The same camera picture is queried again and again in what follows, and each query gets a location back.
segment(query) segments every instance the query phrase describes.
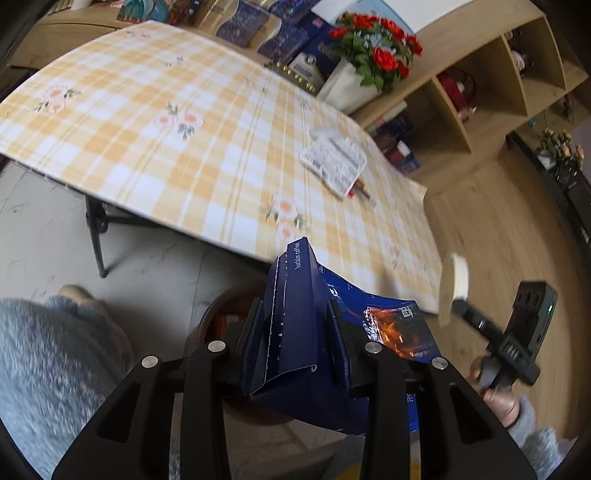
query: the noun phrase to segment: hand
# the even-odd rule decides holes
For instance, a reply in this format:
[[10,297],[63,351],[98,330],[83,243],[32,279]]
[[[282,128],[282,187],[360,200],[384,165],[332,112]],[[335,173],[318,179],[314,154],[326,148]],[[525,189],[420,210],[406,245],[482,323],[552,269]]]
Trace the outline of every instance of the hand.
[[511,390],[495,387],[488,390],[478,389],[478,379],[483,357],[477,357],[470,367],[468,381],[493,411],[502,425],[507,428],[515,423],[519,417],[519,398]]

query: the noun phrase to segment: black metal table leg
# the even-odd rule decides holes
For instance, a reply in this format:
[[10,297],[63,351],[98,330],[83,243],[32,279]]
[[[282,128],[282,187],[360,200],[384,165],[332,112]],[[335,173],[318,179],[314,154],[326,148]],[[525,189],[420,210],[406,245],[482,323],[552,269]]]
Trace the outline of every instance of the black metal table leg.
[[109,223],[102,202],[88,195],[86,195],[86,224],[90,229],[90,239],[92,240],[92,248],[95,251],[96,264],[99,267],[99,275],[101,278],[105,278],[107,272],[103,262],[103,254],[100,250],[99,234],[107,231]]

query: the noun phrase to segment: marble floor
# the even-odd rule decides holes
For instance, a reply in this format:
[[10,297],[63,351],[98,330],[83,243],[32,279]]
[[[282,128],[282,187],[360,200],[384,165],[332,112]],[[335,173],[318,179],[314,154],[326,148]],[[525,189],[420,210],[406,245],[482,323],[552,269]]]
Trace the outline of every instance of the marble floor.
[[[0,297],[43,301],[65,284],[103,300],[138,358],[183,354],[189,331],[226,289],[264,278],[220,248],[165,228],[110,225],[101,235],[111,271],[99,277],[84,198],[7,165],[0,173]],[[341,439],[299,421],[253,426],[226,415],[230,460],[254,465]]]

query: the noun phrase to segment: white flower pot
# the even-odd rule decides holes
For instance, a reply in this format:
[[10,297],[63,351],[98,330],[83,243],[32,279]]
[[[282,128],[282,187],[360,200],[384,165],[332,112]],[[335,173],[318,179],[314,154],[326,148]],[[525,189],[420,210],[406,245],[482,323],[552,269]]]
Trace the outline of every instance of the white flower pot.
[[359,86],[361,80],[355,67],[341,59],[316,98],[348,115],[379,95],[375,85]]
[[556,166],[556,160],[552,158],[550,152],[547,150],[538,153],[538,160],[546,170]]

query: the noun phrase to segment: handheld device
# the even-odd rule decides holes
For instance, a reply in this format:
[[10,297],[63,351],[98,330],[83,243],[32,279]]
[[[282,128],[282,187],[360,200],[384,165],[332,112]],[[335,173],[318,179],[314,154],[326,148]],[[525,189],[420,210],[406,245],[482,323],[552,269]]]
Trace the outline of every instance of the handheld device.
[[519,379],[533,385],[540,376],[535,359],[554,315],[558,295],[545,282],[519,284],[513,314],[505,331],[466,300],[453,301],[453,312],[489,341],[482,361],[479,388],[510,388]]

